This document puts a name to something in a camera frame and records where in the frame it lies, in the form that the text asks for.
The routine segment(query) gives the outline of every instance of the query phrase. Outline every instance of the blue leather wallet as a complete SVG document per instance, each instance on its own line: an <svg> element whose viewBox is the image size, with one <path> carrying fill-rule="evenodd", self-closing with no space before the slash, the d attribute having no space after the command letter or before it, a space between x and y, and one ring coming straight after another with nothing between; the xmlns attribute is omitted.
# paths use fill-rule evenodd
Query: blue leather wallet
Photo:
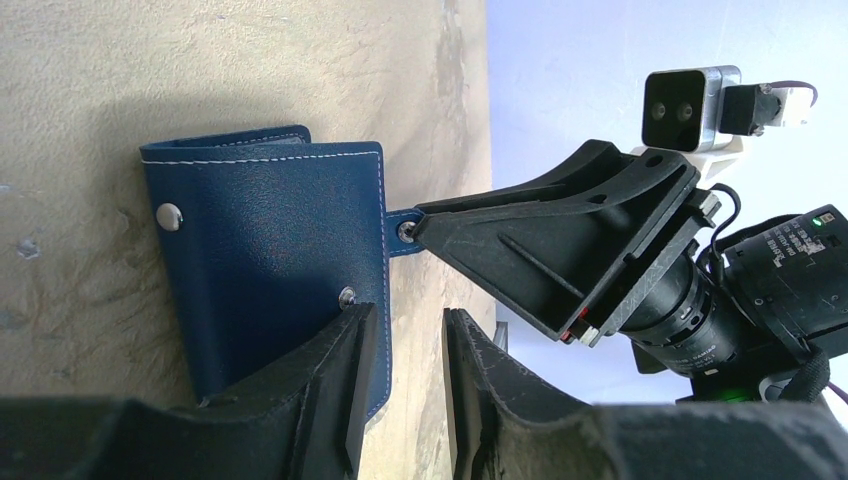
<svg viewBox="0 0 848 480"><path fill-rule="evenodd" d="M312 144L289 126L141 156L198 398L312 338L355 293L382 319L373 416L391 391L389 258L421 250L398 229L423 216L386 212L380 144Z"/></svg>

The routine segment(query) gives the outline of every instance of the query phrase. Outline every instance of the textured plaster wall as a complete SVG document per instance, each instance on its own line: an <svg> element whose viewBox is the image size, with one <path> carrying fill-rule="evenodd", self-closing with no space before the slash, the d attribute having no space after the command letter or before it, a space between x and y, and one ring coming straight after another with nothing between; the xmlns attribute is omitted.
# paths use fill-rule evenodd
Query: textured plaster wall
<svg viewBox="0 0 848 480"><path fill-rule="evenodd" d="M0 395L191 401L146 142L303 123L380 141L390 209L491 186L482 0L7 0L0 18ZM394 388L362 476L442 478L441 309L491 331L493 303L428 254L392 283Z"/></svg>

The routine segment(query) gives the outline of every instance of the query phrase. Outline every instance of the white stitching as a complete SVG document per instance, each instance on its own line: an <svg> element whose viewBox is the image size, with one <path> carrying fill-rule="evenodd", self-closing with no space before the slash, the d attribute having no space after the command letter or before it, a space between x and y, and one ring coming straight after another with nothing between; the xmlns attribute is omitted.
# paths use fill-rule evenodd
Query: white stitching
<svg viewBox="0 0 848 480"><path fill-rule="evenodd" d="M250 139L250 140L241 140L241 141L233 142L233 143L219 143L218 145L211 145L211 146L212 147L232 147L233 145L245 145L245 144L248 144L248 143L265 142L265 141L268 141L268 140L277 140L277 139L280 139L280 138L291 138L291 137L297 137L301 140L305 140L303 138L303 135L301 135L299 133L284 133L282 135L269 135L267 137L262 137L262 138L253 138L253 139Z"/></svg>
<svg viewBox="0 0 848 480"><path fill-rule="evenodd" d="M383 324L385 325L385 333L386 333L386 391L383 393L383 398L377 402L377 405L374 406L369 412L368 416L373 416L377 410L379 410L383 405L386 404L389 398L389 391L392 385L392 366L391 366L391 357L392 357L392 343L389 339L389 329L391 328L391 317L389 315L389 309L391 305L389 305L389 262L387 260L387 252L389 249L388 244L386 243L386 216L383 215L383 212L386 211L386 204L383 198L383 161L380 152L370 151L370 152L350 152L350 153L333 153L329 155L299 155L294 157L280 157L280 158L248 158L244 160L196 160L193 162L183 161L183 162L150 162L142 160L141 162L147 165L221 165L221 164L237 164L237 163L264 163L264 162L284 162L286 160L299 160L306 158L333 158L333 157L355 157L360 155L377 155L377 190L379 195L380 202L380 238L382 240L383 247Z"/></svg>
<svg viewBox="0 0 848 480"><path fill-rule="evenodd" d="M395 254L395 256L397 256L397 254L399 254L399 253L411 252L411 251L413 251L413 250L418 250L418 249L423 250L423 249L424 249L424 247L422 247L422 246L420 246L420 245L416 245L416 246L414 246L414 247L404 248L403 250L394 250L394 251L392 251L392 253L394 253L394 254Z"/></svg>
<svg viewBox="0 0 848 480"><path fill-rule="evenodd" d="M377 413L386 402L389 400L389 391L392 388L392 343L389 340L389 329L391 328L391 317L389 316L389 261L388 257L389 246L386 242L386 205L383 194L383 161L380 154L377 153L377 190L379 191L380 201L380 238L383 242L383 323L386 325L386 391L383 393L383 399L377 402L371 410L368 411L368 417Z"/></svg>
<svg viewBox="0 0 848 480"><path fill-rule="evenodd" d="M400 210L398 213L395 213L395 214L392 214L392 215L386 215L386 219L388 220L390 218L412 216L413 214L416 217L423 217L424 216L424 215L418 213L418 211L416 211L416 210Z"/></svg>
<svg viewBox="0 0 848 480"><path fill-rule="evenodd" d="M351 152L351 153L333 153L330 155L299 155L295 157L279 157L279 158L247 158L244 160L194 160L194 161L182 161L182 162L151 162L149 160L142 160L141 163L146 165L221 165L228 164L234 165L237 163L267 163L267 162L285 162L286 160L301 160L306 158L333 158L333 157L357 157L360 155L377 155L380 156L380 152Z"/></svg>

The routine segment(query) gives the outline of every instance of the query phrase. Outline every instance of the camera lens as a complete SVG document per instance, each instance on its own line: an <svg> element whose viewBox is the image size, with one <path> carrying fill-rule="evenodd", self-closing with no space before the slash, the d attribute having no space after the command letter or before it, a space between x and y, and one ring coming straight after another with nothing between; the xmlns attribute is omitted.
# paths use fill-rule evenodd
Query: camera lens
<svg viewBox="0 0 848 480"><path fill-rule="evenodd" d="M681 255L621 333L669 369L692 377L734 358L748 341L745 325L692 259Z"/></svg>
<svg viewBox="0 0 848 480"><path fill-rule="evenodd" d="M662 120L662 117L665 116L665 105L662 102L655 103L651 108L651 116L654 117L654 120Z"/></svg>
<svg viewBox="0 0 848 480"><path fill-rule="evenodd" d="M688 103L680 104L680 107L677 109L677 119L685 122L690 118L692 118L692 105Z"/></svg>

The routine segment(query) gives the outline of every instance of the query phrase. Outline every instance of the black plastic mount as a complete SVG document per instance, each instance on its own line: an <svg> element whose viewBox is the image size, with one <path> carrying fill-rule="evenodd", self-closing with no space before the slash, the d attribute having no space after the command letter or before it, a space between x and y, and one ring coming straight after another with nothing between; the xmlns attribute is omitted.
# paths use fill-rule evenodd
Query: black plastic mount
<svg viewBox="0 0 848 480"><path fill-rule="evenodd" d="M548 337L595 345L713 226L699 178L677 152L590 140L530 182L418 205L413 236Z"/></svg>
<svg viewBox="0 0 848 480"><path fill-rule="evenodd" d="M589 406L445 312L455 480L848 478L826 409L780 402Z"/></svg>
<svg viewBox="0 0 848 480"><path fill-rule="evenodd" d="M771 86L734 85L724 89L718 130L730 135L750 136L774 119L780 112L780 100Z"/></svg>
<svg viewBox="0 0 848 480"><path fill-rule="evenodd" d="M377 312L315 338L197 408L0 400L0 478L356 478Z"/></svg>

